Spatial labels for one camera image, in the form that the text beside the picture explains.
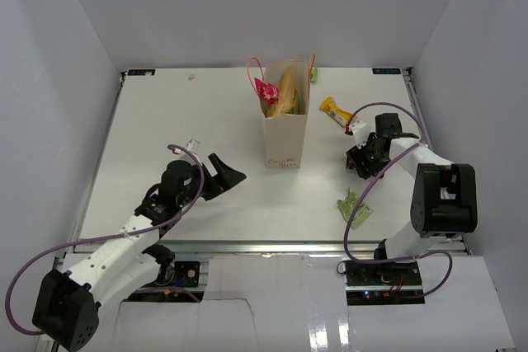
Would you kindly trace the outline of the red snack packet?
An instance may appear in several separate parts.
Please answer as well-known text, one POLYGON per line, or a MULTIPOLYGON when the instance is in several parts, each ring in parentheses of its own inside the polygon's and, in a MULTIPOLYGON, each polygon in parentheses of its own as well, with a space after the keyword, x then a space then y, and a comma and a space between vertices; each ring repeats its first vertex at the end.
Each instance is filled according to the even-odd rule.
POLYGON ((259 78, 254 78, 254 86, 256 94, 260 102, 264 105, 274 105, 280 99, 278 88, 268 82, 263 82, 259 78))

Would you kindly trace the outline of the brown kraft chips bag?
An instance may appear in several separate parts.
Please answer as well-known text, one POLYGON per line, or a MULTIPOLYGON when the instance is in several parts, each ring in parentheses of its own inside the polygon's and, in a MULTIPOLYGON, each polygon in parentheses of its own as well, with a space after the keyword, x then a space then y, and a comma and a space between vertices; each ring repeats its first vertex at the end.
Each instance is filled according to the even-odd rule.
POLYGON ((282 74, 278 85, 278 101, 269 106, 266 111, 267 118, 287 114, 293 115, 298 112, 297 85, 294 71, 294 67, 289 66, 282 74))

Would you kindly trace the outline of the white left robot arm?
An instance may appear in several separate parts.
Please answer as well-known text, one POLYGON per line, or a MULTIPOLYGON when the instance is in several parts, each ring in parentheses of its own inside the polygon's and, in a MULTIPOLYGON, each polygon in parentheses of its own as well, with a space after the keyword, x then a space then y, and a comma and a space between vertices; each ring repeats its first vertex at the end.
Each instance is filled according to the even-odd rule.
POLYGON ((216 173, 191 152, 169 162, 116 238, 65 271, 42 280, 32 323, 67 351, 79 351, 96 334, 103 314, 145 285, 164 286, 174 276, 175 255, 161 244, 184 212, 246 179, 216 154, 216 173))

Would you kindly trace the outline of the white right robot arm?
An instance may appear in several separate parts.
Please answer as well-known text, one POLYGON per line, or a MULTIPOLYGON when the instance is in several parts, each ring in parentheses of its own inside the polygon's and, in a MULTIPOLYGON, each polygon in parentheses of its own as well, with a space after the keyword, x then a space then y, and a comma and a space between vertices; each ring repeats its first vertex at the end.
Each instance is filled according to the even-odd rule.
POLYGON ((400 166, 413 178, 408 222, 384 239, 369 261, 379 283, 390 285, 401 277, 400 261, 427 257, 441 239, 475 231, 477 189, 471 165, 435 154, 418 135, 403 130, 396 113, 377 115, 374 128, 350 120, 345 132, 356 141, 346 154, 346 166, 369 182, 358 204, 394 166, 400 166))

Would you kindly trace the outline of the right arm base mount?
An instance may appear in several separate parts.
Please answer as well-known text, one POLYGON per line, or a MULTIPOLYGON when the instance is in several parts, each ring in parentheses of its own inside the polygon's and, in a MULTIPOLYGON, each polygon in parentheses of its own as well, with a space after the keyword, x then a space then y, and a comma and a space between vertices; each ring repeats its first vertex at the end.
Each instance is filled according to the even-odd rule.
POLYGON ((342 260, 337 264, 336 271, 345 281, 349 307, 425 303, 417 262, 362 265, 342 260))

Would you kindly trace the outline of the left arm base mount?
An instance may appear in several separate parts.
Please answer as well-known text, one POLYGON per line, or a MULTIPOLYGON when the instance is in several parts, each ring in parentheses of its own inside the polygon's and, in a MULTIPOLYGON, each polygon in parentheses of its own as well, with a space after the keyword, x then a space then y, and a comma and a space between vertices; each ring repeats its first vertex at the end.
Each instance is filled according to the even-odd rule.
POLYGON ((176 261, 172 279, 147 284, 131 294, 126 302, 136 303, 200 303, 204 292, 200 286, 200 262, 176 261))

